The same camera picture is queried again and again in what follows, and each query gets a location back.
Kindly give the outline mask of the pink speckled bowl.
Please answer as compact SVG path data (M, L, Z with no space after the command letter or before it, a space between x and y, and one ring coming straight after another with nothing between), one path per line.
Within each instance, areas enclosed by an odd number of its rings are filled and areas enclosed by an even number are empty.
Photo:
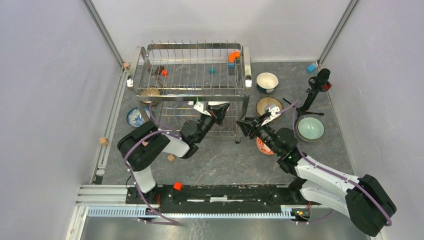
M277 106L280 111L284 109L283 104L278 99L271 96L266 96L266 97L260 98L256 102L256 112L259 116L261 116L265 113L265 111L269 108L269 106L273 106L273 105Z

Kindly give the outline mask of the white bowl orange rim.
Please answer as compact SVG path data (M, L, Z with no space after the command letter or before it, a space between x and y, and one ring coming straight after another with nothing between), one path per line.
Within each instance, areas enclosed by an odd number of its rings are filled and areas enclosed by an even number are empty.
M264 144L258 137L256 138L256 146L261 153L268 156L274 155L274 152L266 144Z

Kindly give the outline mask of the teal and white bowl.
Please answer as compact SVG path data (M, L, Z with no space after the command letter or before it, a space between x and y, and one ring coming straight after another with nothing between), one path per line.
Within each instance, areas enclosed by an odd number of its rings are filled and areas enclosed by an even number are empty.
M270 72L260 73L256 77L256 88L261 93L272 93L279 84L279 79L276 75Z

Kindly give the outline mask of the pale green bowl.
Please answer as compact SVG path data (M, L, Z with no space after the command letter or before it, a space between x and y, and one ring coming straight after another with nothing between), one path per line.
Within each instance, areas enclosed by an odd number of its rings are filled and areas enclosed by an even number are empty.
M314 117L305 117L299 120L295 126L298 136L305 142L316 142L325 133L323 123Z

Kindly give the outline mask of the black patterned bowl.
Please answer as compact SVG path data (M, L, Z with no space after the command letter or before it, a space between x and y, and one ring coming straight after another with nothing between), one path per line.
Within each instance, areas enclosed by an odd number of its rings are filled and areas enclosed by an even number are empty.
M140 95L141 96L149 96L149 97L151 97L151 96L160 96L161 94L162 94L162 91L159 88L154 87L154 86L150 86L149 88L143 88L140 91ZM142 100L141 102L143 104L145 104L145 105L152 104L153 106L155 106L155 105L158 104L157 101L151 101L151 100Z

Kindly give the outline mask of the blue floral bowl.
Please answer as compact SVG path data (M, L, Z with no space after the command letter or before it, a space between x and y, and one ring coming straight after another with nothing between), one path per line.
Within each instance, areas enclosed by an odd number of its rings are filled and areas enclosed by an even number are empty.
M126 115L126 122L129 126L138 128L146 121L144 120L138 108L133 107Z

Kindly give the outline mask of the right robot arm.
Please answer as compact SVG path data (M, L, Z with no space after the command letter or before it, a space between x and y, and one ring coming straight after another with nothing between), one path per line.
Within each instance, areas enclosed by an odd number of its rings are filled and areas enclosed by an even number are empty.
M397 207L372 175L362 177L335 170L302 152L292 129L274 130L264 117L237 120L249 139L260 139L276 156L279 167L299 182L289 189L295 204L315 202L346 217L364 234L375 237L390 227Z

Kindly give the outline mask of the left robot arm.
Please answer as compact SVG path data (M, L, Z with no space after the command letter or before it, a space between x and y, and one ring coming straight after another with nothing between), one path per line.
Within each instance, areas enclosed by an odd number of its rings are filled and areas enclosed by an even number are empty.
M140 200L151 204L157 198L153 161L161 153L181 159L192 157L211 128L223 124L230 106L228 101L195 102L193 108L200 113L199 119L187 120L177 134L148 120L119 140L117 149L134 179Z

